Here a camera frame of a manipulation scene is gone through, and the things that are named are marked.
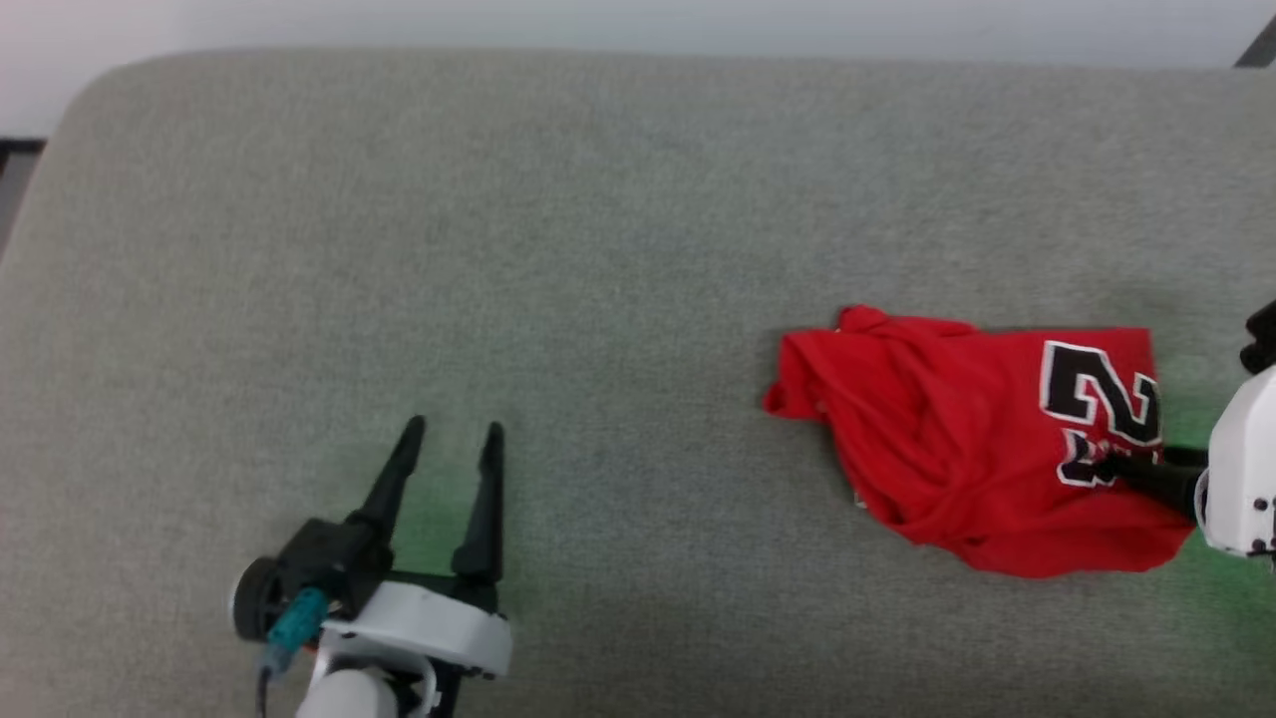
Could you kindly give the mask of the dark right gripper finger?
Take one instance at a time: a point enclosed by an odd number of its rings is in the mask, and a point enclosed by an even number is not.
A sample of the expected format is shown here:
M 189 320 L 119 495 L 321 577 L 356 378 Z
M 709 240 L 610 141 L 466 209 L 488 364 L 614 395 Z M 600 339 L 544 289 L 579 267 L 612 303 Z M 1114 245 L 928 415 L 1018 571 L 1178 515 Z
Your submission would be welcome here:
M 1206 449 L 1165 449 L 1162 460 L 1110 453 L 1097 463 L 1102 480 L 1152 497 L 1189 520 L 1197 520 L 1197 488 L 1207 468 Z

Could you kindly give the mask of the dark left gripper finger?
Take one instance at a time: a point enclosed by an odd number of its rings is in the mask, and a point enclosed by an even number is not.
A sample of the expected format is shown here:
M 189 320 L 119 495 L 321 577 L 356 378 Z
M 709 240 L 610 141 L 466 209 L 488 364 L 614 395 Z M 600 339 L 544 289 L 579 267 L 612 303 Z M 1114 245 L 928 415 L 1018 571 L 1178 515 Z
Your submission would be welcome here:
M 419 467 L 425 436 L 427 436 L 427 418 L 424 414 L 413 414 L 403 427 L 396 448 L 375 478 L 364 504 L 348 515 L 348 524 L 361 525 L 373 532 L 376 545 L 390 545 L 404 488 Z
M 478 490 L 464 539 L 452 555 L 452 573 L 478 585 L 496 585 L 504 576 L 504 429 L 487 426 L 478 457 Z

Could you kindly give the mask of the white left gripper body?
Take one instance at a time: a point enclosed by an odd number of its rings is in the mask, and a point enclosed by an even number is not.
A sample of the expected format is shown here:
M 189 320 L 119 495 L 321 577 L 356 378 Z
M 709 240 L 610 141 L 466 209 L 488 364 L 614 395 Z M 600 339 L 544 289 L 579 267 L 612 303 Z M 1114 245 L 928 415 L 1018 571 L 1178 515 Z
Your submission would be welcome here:
M 235 633 L 259 641 L 255 713 L 301 650 L 313 671 L 297 717 L 452 717 L 461 684 L 504 677 L 513 633 L 501 613 L 412 582 L 382 582 L 352 616 L 333 592 L 285 585 L 274 559 L 251 562 L 228 599 Z

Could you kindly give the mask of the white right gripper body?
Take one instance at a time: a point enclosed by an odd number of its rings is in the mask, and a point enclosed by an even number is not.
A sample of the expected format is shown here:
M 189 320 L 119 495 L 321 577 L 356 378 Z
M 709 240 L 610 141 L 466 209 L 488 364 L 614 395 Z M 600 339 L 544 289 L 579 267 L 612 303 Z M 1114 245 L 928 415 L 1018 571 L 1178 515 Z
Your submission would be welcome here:
M 1275 369 L 1239 386 L 1208 436 L 1196 490 L 1199 532 L 1211 548 L 1273 557 Z

